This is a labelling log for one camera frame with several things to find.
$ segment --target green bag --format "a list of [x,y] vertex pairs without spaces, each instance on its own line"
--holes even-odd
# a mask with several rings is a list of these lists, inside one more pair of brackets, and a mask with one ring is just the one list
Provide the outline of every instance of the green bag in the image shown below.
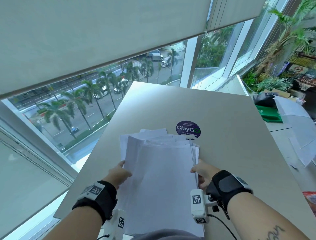
[[268,123],[282,123],[281,116],[277,109],[257,106],[257,109],[262,117]]

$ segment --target lane marking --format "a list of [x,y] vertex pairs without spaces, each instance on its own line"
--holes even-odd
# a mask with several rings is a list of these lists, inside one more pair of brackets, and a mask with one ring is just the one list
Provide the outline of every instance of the lane marking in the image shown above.
[[[64,130],[62,130],[61,132],[59,132],[59,133],[62,133]],[[57,134],[55,134],[54,136],[57,136],[59,133],[57,133]]]

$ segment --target motorcycle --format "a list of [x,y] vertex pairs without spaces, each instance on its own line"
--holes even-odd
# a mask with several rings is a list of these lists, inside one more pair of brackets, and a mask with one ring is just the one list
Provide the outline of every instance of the motorcycle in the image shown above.
[[75,132],[78,132],[78,131],[79,131],[78,127],[74,127],[74,126],[71,127],[71,132],[72,133],[75,133]]

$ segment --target person's right arm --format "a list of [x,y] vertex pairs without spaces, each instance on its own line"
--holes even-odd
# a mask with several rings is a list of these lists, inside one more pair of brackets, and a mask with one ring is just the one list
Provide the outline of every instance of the person's right arm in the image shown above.
[[[220,170],[199,161],[191,172],[204,177],[200,187],[205,188]],[[251,193],[239,193],[228,203],[228,215],[242,240],[308,240],[297,227],[272,207]]]

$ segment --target person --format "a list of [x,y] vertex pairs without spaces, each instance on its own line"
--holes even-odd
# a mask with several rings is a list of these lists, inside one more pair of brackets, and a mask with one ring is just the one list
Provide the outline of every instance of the person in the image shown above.
[[[124,161],[109,171],[103,178],[116,189],[132,176],[123,168]],[[212,177],[220,169],[199,161],[191,169],[198,173],[199,187],[205,189]],[[228,215],[242,240],[307,240],[309,239],[289,220],[268,206],[251,193],[241,192],[234,195],[228,202]],[[76,207],[43,240],[96,240],[102,226],[100,214],[89,206]],[[161,230],[134,237],[135,240],[196,240],[200,239],[190,233],[179,230]]]

